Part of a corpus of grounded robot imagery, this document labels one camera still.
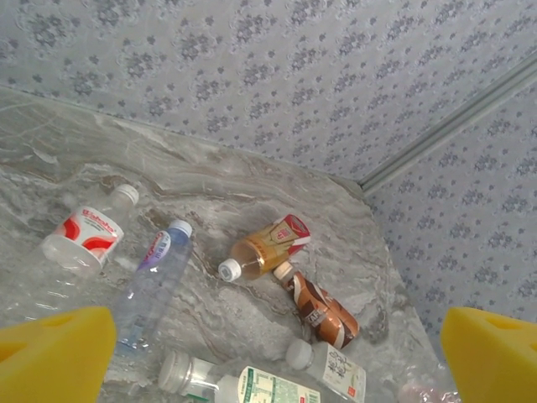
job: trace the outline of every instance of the water bottle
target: water bottle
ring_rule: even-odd
[[[121,242],[138,192],[120,185],[105,197],[80,206],[47,236],[13,272],[17,300],[6,310],[18,323],[76,308],[86,280],[96,277]]]
[[[192,227],[173,221],[159,231],[113,309],[119,355],[146,351],[192,253]]]
[[[213,364],[180,350],[169,351],[159,374],[159,388],[210,403],[303,402],[339,403],[337,396],[324,395],[312,382],[252,367],[234,360]]]

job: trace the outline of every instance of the brown label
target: brown label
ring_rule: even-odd
[[[263,260],[261,271],[267,273],[304,248],[310,241],[310,231],[299,218],[289,214],[245,238]]]
[[[335,348],[343,348],[358,335],[358,322],[349,311],[300,272],[284,287],[295,300],[304,322],[315,329],[319,338]]]

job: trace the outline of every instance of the red and white label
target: red and white label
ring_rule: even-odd
[[[86,248],[103,264],[123,238],[123,230],[91,207],[79,207],[54,231]]]

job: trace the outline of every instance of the yellow sponge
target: yellow sponge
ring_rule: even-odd
[[[441,342],[464,403],[537,402],[537,324],[453,307]]]
[[[115,342],[100,306],[0,329],[0,402],[94,403]]]

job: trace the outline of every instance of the blue label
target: blue label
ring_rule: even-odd
[[[171,246],[171,237],[166,231],[159,231],[149,246],[138,270],[148,269],[159,265],[160,260],[168,253]]]

